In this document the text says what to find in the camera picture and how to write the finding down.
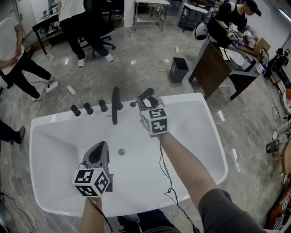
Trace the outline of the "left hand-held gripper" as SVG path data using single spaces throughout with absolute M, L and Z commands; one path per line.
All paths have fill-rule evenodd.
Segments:
M 114 175 L 109 172 L 109 162 L 109 146 L 105 141 L 95 144 L 85 153 L 72 180 L 82 196 L 102 197 L 105 192 L 113 192 Z

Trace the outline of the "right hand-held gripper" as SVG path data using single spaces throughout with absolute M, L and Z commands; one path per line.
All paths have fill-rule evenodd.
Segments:
M 164 108 L 157 108 L 158 106 L 165 107 L 163 100 L 156 96 L 150 96 L 147 100 L 150 102 L 151 107 L 147 107 L 140 96 L 136 100 L 140 110 L 142 125 L 151 137 L 169 132 L 169 118 L 166 111 Z

